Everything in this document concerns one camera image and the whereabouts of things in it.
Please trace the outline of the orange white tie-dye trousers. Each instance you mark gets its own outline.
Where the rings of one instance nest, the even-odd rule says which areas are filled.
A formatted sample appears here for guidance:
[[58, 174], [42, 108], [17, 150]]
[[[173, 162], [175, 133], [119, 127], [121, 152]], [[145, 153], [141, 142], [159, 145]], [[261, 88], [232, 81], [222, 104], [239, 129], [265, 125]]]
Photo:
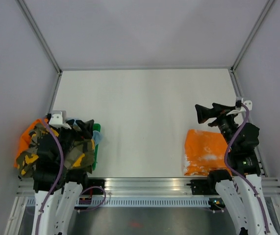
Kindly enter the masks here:
[[230, 171], [224, 161], [227, 146], [220, 133], [188, 130], [184, 143], [183, 174], [207, 176], [212, 170]]

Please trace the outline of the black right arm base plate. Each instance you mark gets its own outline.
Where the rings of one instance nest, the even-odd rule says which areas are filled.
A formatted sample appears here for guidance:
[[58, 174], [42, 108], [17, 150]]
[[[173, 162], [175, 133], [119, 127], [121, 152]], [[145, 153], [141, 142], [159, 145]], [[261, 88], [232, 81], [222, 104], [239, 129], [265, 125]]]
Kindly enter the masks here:
[[186, 185], [190, 187], [193, 195], [218, 195], [206, 179], [190, 180]]

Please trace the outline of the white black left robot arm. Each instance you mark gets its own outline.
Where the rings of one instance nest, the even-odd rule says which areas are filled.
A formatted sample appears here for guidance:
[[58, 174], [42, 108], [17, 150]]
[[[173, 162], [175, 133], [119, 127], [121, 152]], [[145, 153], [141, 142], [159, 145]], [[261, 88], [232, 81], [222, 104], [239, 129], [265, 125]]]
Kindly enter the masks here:
[[94, 120], [84, 122], [52, 111], [37, 125], [33, 189], [34, 235], [65, 235], [77, 199], [90, 187], [97, 143]]

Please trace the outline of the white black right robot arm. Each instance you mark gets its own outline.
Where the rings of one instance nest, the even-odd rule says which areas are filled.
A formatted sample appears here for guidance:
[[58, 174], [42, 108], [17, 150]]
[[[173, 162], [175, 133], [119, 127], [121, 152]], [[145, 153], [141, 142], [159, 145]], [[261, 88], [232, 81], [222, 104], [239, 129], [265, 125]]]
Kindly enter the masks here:
[[213, 103], [212, 108], [195, 105], [198, 123], [213, 119], [209, 127], [218, 127], [227, 149], [227, 169], [210, 171], [206, 188], [221, 196], [239, 235], [276, 235], [269, 215], [255, 148], [259, 128], [248, 122], [252, 102], [237, 99], [234, 106]]

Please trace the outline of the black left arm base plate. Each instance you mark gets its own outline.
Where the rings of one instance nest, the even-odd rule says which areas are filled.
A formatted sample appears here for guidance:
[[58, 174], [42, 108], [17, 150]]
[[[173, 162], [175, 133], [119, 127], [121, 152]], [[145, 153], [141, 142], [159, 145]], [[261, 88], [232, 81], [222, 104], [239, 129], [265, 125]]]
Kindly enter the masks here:
[[87, 183], [83, 184], [81, 195], [92, 197], [94, 195], [104, 195], [102, 189], [105, 189], [105, 180], [99, 178], [89, 178]]

